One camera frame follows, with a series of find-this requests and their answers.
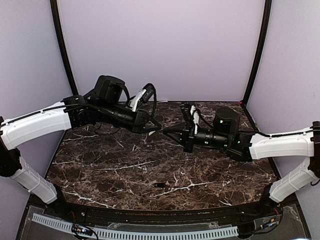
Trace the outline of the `key with black head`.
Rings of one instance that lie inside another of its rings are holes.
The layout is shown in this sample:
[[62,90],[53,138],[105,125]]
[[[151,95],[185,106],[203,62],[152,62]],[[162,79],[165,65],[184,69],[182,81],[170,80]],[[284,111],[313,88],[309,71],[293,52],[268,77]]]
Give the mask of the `key with black head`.
[[164,182],[156,182],[153,184],[155,188],[164,188],[166,184]]

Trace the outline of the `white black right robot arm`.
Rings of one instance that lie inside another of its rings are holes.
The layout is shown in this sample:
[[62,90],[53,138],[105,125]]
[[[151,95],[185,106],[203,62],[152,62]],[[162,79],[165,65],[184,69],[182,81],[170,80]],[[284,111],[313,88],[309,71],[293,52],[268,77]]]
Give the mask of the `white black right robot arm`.
[[200,127],[200,110],[193,105],[181,105],[184,123],[165,128],[163,133],[191,153],[195,145],[220,149],[232,160],[251,162],[264,158],[303,156],[304,161],[278,181],[263,190],[255,213],[266,217],[275,206],[305,185],[320,179],[320,123],[301,130],[282,133],[240,131],[240,115],[229,107],[215,111],[213,123]]

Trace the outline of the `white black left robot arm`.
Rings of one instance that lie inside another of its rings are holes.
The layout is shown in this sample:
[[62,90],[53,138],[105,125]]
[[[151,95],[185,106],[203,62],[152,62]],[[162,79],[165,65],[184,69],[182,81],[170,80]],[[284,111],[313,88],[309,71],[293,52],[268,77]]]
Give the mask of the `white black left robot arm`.
[[157,92],[148,83],[131,97],[125,82],[101,75],[85,95],[62,101],[13,119],[0,120],[0,175],[36,195],[60,218],[67,218],[70,206],[59,188],[45,180],[22,157],[18,146],[51,133],[106,123],[131,133],[144,134],[161,129],[154,119]]

